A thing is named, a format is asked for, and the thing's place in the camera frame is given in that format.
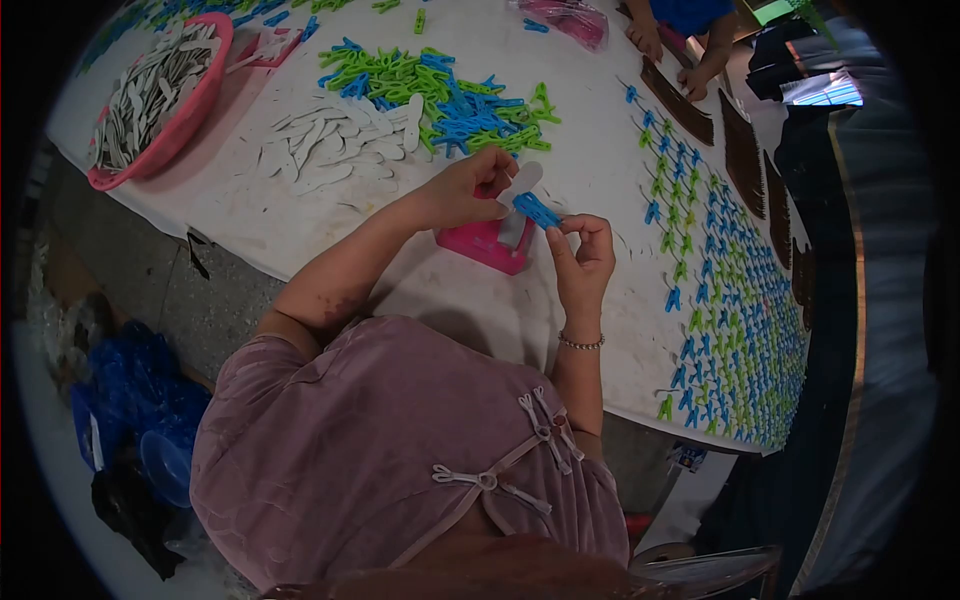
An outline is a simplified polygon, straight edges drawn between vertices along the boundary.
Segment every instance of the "pink plastic bag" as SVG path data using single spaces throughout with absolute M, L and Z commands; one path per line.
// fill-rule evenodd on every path
M 577 0 L 507 0 L 507 4 L 573 37 L 590 52 L 607 49 L 607 16 L 589 4 Z

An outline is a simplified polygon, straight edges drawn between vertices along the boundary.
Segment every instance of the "table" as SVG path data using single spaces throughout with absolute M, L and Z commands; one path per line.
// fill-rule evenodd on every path
M 672 284 L 673 259 L 659 252 L 660 230 L 644 225 L 654 160 L 638 148 L 639 131 L 631 115 L 642 113 L 624 100 L 619 76 L 636 86 L 645 105 L 656 105 L 640 81 L 640 54 L 620 32 L 626 18 L 613 1 L 597 2 L 611 23 L 609 48 L 591 54 L 557 31 L 524 31 L 521 17 L 502 2 L 406 2 L 379 15 L 365 2 L 336 13 L 321 12 L 320 30 L 299 46 L 278 69 L 242 68 L 227 77 L 214 114 L 201 134 L 169 169 L 146 181 L 128 181 L 111 196 L 145 216 L 158 228 L 183 236 L 190 228 L 234 252 L 257 269 L 288 280 L 307 261 L 350 231 L 378 208 L 427 181 L 448 164 L 443 158 L 424 163 L 412 156 L 388 165 L 399 190 L 386 194 L 362 180 L 347 179 L 333 191 L 296 197 L 286 185 L 250 173 L 258 140 L 280 116 L 310 100 L 317 79 L 331 69 L 319 67 L 317 53 L 347 36 L 368 49 L 376 46 L 417 53 L 432 46 L 457 58 L 459 79 L 483 81 L 491 73 L 507 86 L 506 96 L 530 98 L 545 82 L 555 113 L 563 123 L 542 123 L 543 139 L 553 150 L 524 150 L 520 161 L 542 163 L 544 177 L 534 192 L 559 212 L 589 212 L 609 219 L 616 233 L 617 268 L 604 303 L 603 354 L 605 407 L 644 425 L 736 451 L 766 451 L 757 444 L 706 435 L 678 422 L 658 420 L 662 393 L 677 369 L 676 353 L 685 337 L 689 311 L 664 312 Z M 427 8 L 421 36 L 413 34 L 418 8 Z M 307 6 L 292 10 L 283 26 L 305 23 Z M 250 26 L 258 26 L 260 19 Z M 241 33 L 234 50 L 245 45 Z M 128 32 L 101 57 L 87 75 L 64 91 L 48 127 L 51 139 L 82 166 L 88 126 L 103 105 L 94 89 L 131 62 L 146 41 L 143 32 Z M 665 53 L 661 72 L 675 78 L 680 66 Z M 707 164 L 725 177 L 724 134 L 717 82 L 710 84 L 700 108 L 714 116 L 715 145 L 700 143 Z M 682 134 L 690 141 L 691 135 Z M 361 215 L 338 205 L 363 208 Z M 794 234 L 807 243 L 796 208 L 790 203 Z M 768 222 L 755 219 L 769 237 Z M 695 243 L 705 235 L 698 232 Z M 692 301 L 694 283 L 681 283 L 684 305 Z M 556 276 L 542 235 L 530 250 L 529 268 L 513 277 L 439 248 L 430 233 L 416 235 L 399 253 L 373 291 L 374 314 L 404 314 L 420 319 L 470 347 L 504 360 L 545 369 L 556 350 L 564 313 L 556 296 Z

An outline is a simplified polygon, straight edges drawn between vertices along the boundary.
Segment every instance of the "pink shirt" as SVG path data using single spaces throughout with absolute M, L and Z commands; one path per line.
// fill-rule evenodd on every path
M 402 566 L 478 496 L 504 535 L 626 566 L 613 477 L 580 460 L 564 414 L 541 372 L 405 317 L 366 320 L 312 361 L 258 336 L 220 371 L 190 497 L 260 589 Z

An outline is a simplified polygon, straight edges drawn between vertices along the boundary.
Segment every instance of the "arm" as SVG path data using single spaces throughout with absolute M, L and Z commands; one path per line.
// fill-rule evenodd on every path
M 660 32 L 657 30 L 657 19 L 654 18 L 650 0 L 626 0 L 627 8 L 634 22 L 627 28 L 627 38 L 634 43 L 637 50 L 650 57 L 653 62 L 663 59 L 663 45 L 660 43 Z
M 414 233 L 503 218 L 504 206 L 477 200 L 473 191 L 481 186 L 496 195 L 516 170 L 513 158 L 495 146 L 450 165 L 300 269 L 260 319 L 256 335 L 280 335 L 312 360 L 367 301 Z
M 677 75 L 677 81 L 686 87 L 686 99 L 690 102 L 707 97 L 707 83 L 723 72 L 733 49 L 733 36 L 736 34 L 736 12 L 729 12 L 710 23 L 707 38 L 707 50 L 700 58 L 695 69 L 683 69 Z
M 580 236 L 576 253 L 565 237 L 573 232 Z M 564 217 L 559 229 L 547 230 L 547 243 L 557 269 L 560 303 L 566 313 L 561 332 L 574 344 L 595 344 L 600 341 L 601 305 L 616 263 L 610 223 L 592 215 Z M 560 343 L 550 379 L 564 401 L 577 443 L 589 458 L 601 460 L 600 349 L 578 349 Z

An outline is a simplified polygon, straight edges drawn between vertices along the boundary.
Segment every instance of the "bracelet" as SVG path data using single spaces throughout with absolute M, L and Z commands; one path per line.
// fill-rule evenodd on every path
M 603 346 L 603 343 L 607 341 L 606 336 L 604 336 L 604 334 L 601 333 L 600 341 L 597 342 L 596 344 L 576 344 L 574 342 L 567 340 L 564 337 L 564 332 L 562 329 L 560 333 L 557 334 L 557 339 L 560 340 L 561 344 L 566 344 L 567 346 L 570 346 L 571 348 L 576 348 L 578 350 L 598 350 L 600 349 L 601 346 Z

